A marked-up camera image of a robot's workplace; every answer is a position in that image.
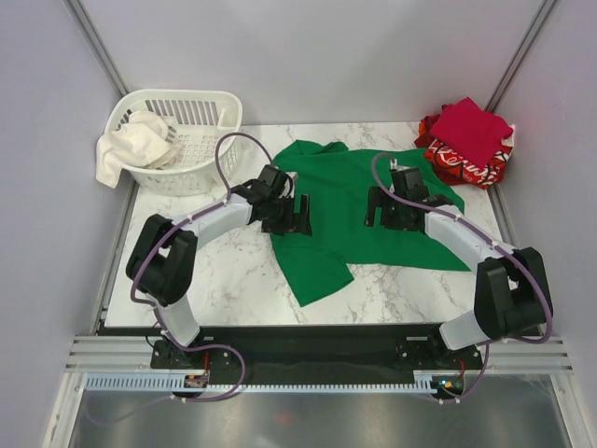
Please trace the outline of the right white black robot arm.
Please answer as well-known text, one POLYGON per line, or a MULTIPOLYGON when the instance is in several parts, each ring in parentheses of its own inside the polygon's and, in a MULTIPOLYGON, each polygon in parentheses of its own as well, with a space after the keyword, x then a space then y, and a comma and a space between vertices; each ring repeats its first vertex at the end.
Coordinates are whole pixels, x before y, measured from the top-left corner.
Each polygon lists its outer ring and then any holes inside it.
POLYGON ((540 253, 492 238, 448 197, 431 194, 420 169, 393 163, 389 173, 390 187, 378 183, 368 191, 366 226, 421 233, 449 249, 476 278, 472 309, 439 325, 426 346, 429 360, 449 367, 461 349, 506 338, 523 341, 523 332, 538 326, 545 333, 535 343, 544 343, 553 309, 540 253))

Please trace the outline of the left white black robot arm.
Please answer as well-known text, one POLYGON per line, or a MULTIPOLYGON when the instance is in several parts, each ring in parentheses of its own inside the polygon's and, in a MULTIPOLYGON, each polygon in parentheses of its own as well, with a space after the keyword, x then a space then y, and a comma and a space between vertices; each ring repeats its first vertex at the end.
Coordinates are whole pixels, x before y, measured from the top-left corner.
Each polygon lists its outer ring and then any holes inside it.
POLYGON ((159 214, 146 220, 126 266, 131 300, 151 307, 162 334, 174 344, 173 357, 183 366, 197 366, 205 353, 187 298, 196 254, 257 221, 264 233, 311 236, 310 196, 297 196, 294 177, 267 164, 258 177, 227 187, 223 198, 177 223, 159 214))

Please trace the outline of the green t-shirt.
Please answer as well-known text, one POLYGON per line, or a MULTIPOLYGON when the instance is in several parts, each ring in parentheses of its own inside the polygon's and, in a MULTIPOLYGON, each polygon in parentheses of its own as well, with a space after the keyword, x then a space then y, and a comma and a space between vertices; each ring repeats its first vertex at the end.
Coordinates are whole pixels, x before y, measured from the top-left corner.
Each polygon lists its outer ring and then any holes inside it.
POLYGON ((352 264, 383 264, 464 272, 467 267, 442 244, 417 231, 368 227, 368 191, 391 176, 371 172, 375 149, 349 149, 297 140, 277 154, 274 164, 298 175, 296 193, 310 197, 312 235, 273 235, 271 245, 285 280, 300 306, 348 286, 352 264))

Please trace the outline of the white cream t-shirt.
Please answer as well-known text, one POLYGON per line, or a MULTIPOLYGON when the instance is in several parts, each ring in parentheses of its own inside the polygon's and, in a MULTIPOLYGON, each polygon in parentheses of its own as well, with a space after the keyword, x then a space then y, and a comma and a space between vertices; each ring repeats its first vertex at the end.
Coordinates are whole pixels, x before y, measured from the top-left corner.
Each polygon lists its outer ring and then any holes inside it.
POLYGON ((181 150, 175 131, 157 114, 136 111, 117 131, 105 132, 96 144, 95 178, 114 189, 126 166, 155 170, 171 162, 181 150))

